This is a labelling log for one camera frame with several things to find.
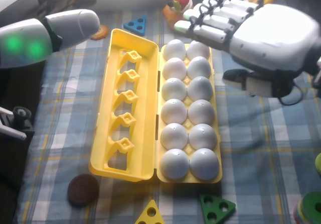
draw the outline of white robotic hand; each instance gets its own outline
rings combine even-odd
[[[187,21],[175,24],[177,31],[230,53],[237,63],[254,71],[226,71],[223,81],[228,85],[252,95],[276,97],[284,104],[281,98],[290,94],[296,86],[293,80],[303,71],[318,75],[319,25],[298,10],[263,6],[263,2],[203,0],[184,18]]]
[[[77,45],[100,27],[91,10],[72,10],[0,28],[0,69],[45,60],[51,53]]]

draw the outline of round brown disc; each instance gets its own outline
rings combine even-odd
[[[106,25],[100,25],[99,31],[91,37],[92,40],[100,40],[107,37],[109,29]]]
[[[74,207],[85,207],[97,199],[99,184],[97,179],[89,174],[78,175],[68,186],[68,200]]]

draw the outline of egg carton tray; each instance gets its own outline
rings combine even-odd
[[[163,182],[215,183],[222,178],[220,154],[220,135],[217,120],[212,124],[218,142],[213,149],[220,162],[218,175],[210,181],[201,181],[191,172],[180,180],[166,179],[159,170],[159,160],[166,152],[160,142],[160,136],[166,124],[161,119],[161,109],[165,100],[162,98],[162,85],[165,79],[162,69],[165,64],[163,50],[159,53],[158,45],[150,40],[138,37],[121,29],[114,29],[108,49],[100,102],[97,113],[94,140],[89,161],[89,170],[99,176],[111,177],[127,181],[151,179],[156,169],[158,178]],[[209,57],[212,65],[212,52]],[[128,63],[132,69],[124,69]],[[214,70],[209,78],[213,87],[210,100],[215,116]],[[188,86],[190,80],[183,82]],[[128,111],[118,113],[123,104],[129,106]],[[188,108],[192,101],[187,97],[183,103]],[[194,126],[188,119],[182,124],[187,131]],[[113,134],[126,128],[128,135],[119,139]],[[190,158],[194,149],[188,144],[184,149]],[[122,154],[124,168],[110,164],[117,155]]]

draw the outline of blue and white checkered cloth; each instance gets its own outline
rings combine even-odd
[[[159,47],[175,38],[190,42],[167,28],[161,9],[101,14],[100,20],[113,29],[143,15],[147,16],[146,37]],[[48,59],[15,222],[132,224],[154,199],[166,224],[201,224],[199,193],[205,192],[236,203],[237,211],[226,223],[294,223],[292,210],[302,195],[321,190],[321,176],[314,166],[321,152],[320,100],[314,98],[306,75],[297,79],[308,90],[306,100],[291,107],[227,87],[221,80],[223,72],[240,66],[216,50],[220,184],[166,184],[156,175],[137,183],[97,176],[99,199],[86,208],[72,208],[67,187],[75,176],[89,173],[109,40],[110,35],[88,40]]]

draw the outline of green triangle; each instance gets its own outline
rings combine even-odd
[[[205,224],[220,224],[235,211],[235,203],[218,196],[201,194],[200,198]]]

